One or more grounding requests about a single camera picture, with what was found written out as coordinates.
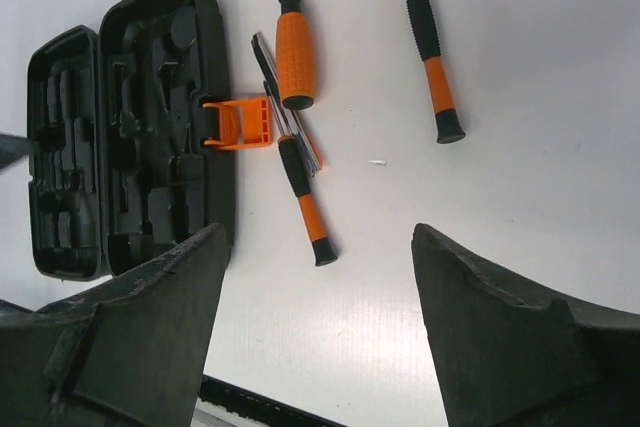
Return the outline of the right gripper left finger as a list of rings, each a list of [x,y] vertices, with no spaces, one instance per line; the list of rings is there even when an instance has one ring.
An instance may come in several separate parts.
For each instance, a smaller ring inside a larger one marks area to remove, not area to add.
[[[229,262],[210,225],[94,288],[1,305],[5,426],[187,426]]]

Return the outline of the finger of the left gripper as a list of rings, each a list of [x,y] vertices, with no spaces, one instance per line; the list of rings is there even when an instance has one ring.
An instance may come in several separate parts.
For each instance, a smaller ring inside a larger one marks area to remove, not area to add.
[[[26,137],[8,133],[0,134],[0,169],[4,170],[24,157],[35,153],[38,144]]]

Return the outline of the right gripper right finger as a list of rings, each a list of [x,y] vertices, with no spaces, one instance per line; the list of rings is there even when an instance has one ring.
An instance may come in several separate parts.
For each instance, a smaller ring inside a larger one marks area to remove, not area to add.
[[[419,224],[422,316],[452,426],[635,426],[639,318],[484,259]]]

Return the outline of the black plastic tool case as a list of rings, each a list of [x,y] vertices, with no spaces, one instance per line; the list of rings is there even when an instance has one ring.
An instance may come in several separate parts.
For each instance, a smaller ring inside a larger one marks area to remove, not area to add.
[[[236,154],[272,141],[234,99],[216,0],[122,0],[28,66],[32,252],[46,276],[120,275],[211,224],[236,237]]]

